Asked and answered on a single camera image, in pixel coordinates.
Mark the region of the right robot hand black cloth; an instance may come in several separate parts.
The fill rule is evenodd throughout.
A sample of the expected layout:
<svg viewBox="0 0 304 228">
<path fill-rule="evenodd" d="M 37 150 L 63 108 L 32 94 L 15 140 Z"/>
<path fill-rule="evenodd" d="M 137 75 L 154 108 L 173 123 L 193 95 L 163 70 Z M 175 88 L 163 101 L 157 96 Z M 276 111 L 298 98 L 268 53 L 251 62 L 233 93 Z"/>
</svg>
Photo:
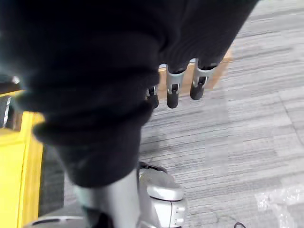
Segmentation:
<svg viewBox="0 0 304 228">
<path fill-rule="evenodd" d="M 159 227 L 138 182 L 159 65 L 216 66 L 255 0 L 3 0 L 0 74 L 76 188 L 86 228 Z"/>
</svg>

